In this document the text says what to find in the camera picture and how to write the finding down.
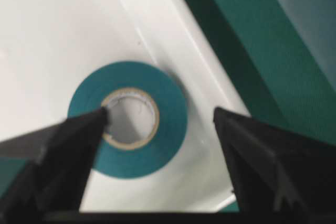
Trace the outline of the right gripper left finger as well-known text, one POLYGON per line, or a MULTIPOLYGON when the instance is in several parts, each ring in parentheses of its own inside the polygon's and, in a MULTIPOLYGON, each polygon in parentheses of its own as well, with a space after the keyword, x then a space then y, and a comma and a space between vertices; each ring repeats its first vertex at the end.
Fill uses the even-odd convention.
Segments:
POLYGON ((78 211, 108 122, 105 108, 1 142, 1 216, 78 211))

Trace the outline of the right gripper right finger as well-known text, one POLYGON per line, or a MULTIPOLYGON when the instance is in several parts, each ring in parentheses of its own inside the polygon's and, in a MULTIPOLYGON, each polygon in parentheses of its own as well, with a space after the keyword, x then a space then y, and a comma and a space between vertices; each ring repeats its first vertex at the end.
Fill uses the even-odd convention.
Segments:
POLYGON ((335 214, 335 146, 217 107, 214 124, 243 212, 335 214))

